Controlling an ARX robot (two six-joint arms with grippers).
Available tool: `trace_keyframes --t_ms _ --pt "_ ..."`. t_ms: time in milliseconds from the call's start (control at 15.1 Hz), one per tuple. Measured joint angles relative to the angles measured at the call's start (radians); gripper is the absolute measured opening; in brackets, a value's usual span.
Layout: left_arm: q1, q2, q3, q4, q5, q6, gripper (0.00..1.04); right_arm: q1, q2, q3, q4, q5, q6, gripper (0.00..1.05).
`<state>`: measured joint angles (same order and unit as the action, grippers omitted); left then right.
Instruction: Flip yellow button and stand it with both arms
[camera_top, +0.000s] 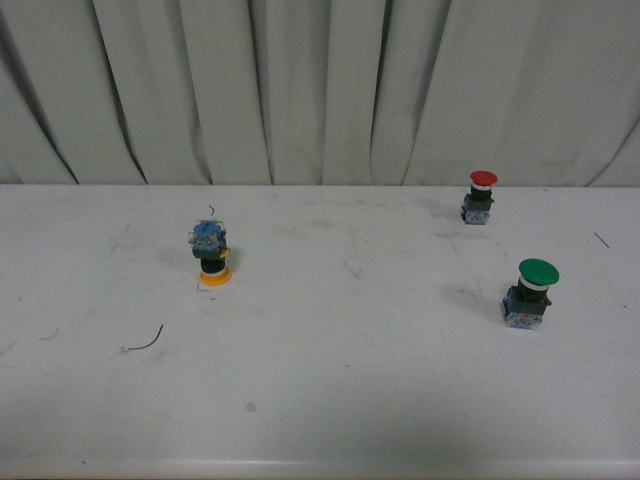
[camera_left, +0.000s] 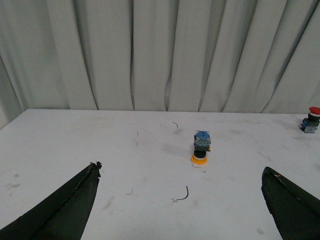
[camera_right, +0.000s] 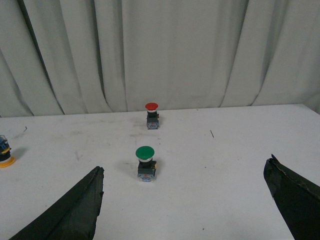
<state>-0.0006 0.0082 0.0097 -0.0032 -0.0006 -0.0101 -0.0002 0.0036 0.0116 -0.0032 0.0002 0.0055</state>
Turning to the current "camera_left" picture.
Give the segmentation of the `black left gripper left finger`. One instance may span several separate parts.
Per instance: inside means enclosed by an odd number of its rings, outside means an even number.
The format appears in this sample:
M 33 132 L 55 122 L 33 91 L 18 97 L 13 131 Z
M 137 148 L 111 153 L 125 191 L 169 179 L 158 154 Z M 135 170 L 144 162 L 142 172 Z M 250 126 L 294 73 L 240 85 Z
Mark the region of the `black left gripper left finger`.
M 79 240 L 92 211 L 102 164 L 86 168 L 0 230 L 2 240 Z

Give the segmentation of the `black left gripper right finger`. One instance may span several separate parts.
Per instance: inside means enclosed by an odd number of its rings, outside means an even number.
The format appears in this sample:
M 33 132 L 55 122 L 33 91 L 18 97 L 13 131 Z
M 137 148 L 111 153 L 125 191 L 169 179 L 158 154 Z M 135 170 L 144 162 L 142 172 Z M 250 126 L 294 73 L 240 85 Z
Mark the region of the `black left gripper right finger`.
M 320 238 L 320 200 L 270 167 L 261 176 L 261 191 L 283 240 Z

